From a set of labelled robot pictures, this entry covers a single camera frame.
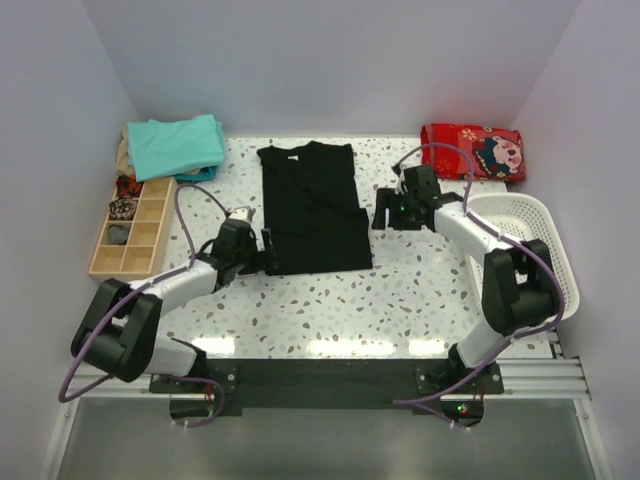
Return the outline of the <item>black t shirt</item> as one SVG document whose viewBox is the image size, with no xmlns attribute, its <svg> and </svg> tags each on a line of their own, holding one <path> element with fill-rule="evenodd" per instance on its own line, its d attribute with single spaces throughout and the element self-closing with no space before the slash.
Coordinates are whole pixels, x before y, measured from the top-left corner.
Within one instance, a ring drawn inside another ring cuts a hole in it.
<svg viewBox="0 0 640 480">
<path fill-rule="evenodd" d="M 359 204 L 350 144 L 311 141 L 257 151 L 264 227 L 275 265 L 268 274 L 319 274 L 373 267 L 369 216 Z"/>
</svg>

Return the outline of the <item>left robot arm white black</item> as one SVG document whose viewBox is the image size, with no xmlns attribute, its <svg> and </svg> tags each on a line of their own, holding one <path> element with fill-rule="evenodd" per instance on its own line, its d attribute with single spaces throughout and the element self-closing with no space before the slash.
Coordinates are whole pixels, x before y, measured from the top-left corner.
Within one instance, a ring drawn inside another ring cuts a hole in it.
<svg viewBox="0 0 640 480">
<path fill-rule="evenodd" d="M 78 361 L 131 382 L 143 374 L 171 376 L 185 392 L 207 380 L 206 354 L 195 345 L 158 336 L 160 320 L 199 297 L 214 294 L 236 276 L 270 269 L 275 252 L 268 229 L 264 248 L 246 220 L 227 218 L 216 238 L 185 264 L 141 281 L 101 283 L 71 343 Z"/>
</svg>

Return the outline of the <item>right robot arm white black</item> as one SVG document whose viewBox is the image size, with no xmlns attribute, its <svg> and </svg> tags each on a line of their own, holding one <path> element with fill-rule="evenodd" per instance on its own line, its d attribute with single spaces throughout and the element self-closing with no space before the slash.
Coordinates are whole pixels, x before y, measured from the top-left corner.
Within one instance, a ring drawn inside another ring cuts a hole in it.
<svg viewBox="0 0 640 480">
<path fill-rule="evenodd" d="M 468 195 L 442 192 L 426 164 L 393 171 L 398 183 L 378 189 L 373 229 L 426 228 L 453 241 L 482 267 L 483 318 L 449 349 L 437 380 L 439 394 L 469 392 L 512 340 L 542 332 L 547 320 L 562 319 L 565 300 L 549 248 L 542 240 L 499 231 L 470 207 Z"/>
</svg>

